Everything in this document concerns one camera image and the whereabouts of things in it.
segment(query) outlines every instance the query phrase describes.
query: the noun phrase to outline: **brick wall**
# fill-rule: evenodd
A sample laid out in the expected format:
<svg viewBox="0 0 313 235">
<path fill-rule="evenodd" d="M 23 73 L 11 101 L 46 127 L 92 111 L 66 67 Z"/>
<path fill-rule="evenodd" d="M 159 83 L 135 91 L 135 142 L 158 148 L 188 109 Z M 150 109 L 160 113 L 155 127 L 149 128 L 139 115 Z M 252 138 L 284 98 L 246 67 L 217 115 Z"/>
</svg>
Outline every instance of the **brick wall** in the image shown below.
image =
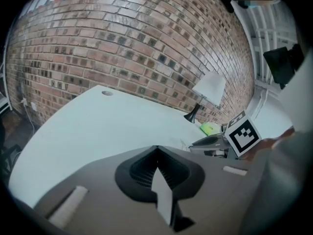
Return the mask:
<svg viewBox="0 0 313 235">
<path fill-rule="evenodd" d="M 57 0 L 19 19 L 6 72 L 13 107 L 23 113 L 26 96 L 42 125 L 97 84 L 188 112 L 209 70 L 226 89 L 198 118 L 227 122 L 248 106 L 254 77 L 243 28 L 219 0 Z"/>
</svg>

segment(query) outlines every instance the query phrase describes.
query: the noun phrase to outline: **lamp shade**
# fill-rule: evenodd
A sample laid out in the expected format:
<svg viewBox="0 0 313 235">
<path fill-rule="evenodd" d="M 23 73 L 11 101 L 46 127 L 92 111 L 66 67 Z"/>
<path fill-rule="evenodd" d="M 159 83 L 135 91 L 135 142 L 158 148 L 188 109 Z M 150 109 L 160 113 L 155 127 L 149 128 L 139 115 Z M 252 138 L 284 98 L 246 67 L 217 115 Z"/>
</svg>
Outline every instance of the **lamp shade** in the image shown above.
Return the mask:
<svg viewBox="0 0 313 235">
<path fill-rule="evenodd" d="M 192 90 L 206 97 L 209 102 L 219 105 L 224 93 L 226 80 L 214 72 L 207 73 Z"/>
</svg>

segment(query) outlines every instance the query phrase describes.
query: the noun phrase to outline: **white table lamp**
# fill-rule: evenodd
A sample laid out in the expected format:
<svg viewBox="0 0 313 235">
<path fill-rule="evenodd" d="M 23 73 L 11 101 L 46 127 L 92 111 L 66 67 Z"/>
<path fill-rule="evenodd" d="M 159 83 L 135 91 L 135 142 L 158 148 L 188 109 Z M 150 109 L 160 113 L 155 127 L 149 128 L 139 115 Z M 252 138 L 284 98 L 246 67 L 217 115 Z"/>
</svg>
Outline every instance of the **white table lamp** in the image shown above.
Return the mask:
<svg viewBox="0 0 313 235">
<path fill-rule="evenodd" d="M 208 100 L 212 104 L 219 105 L 224 93 L 226 80 L 223 76 L 214 72 L 207 73 L 193 88 L 192 90 L 197 94 L 200 94 L 202 99 L 200 103 L 197 103 L 195 108 L 187 115 L 185 119 L 194 123 L 195 116 L 201 103 L 204 99 Z"/>
</svg>

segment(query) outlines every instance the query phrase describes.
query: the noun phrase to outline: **white desk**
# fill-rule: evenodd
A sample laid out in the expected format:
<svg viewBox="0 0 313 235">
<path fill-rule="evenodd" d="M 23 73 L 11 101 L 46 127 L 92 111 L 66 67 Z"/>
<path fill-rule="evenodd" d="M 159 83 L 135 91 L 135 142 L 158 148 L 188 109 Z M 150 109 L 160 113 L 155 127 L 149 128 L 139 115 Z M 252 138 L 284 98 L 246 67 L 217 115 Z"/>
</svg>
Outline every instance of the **white desk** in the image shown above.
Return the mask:
<svg viewBox="0 0 313 235">
<path fill-rule="evenodd" d="M 206 135 L 184 114 L 96 86 L 65 105 L 36 132 L 14 166 L 9 188 L 34 207 L 49 189 L 92 161 L 150 145 L 186 150 Z"/>
</svg>

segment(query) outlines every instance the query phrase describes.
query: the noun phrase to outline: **black lamp base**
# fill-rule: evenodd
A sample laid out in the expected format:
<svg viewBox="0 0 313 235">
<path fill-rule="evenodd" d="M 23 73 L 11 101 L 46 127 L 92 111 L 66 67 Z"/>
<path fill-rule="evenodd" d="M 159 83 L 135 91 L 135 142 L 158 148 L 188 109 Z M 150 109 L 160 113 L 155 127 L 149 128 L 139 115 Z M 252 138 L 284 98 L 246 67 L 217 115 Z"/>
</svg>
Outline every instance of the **black lamp base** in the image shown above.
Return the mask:
<svg viewBox="0 0 313 235">
<path fill-rule="evenodd" d="M 191 123 L 195 123 L 195 117 L 200 106 L 201 105 L 197 103 L 195 108 L 190 113 L 188 113 L 187 115 L 184 115 L 184 118 L 187 119 Z"/>
</svg>

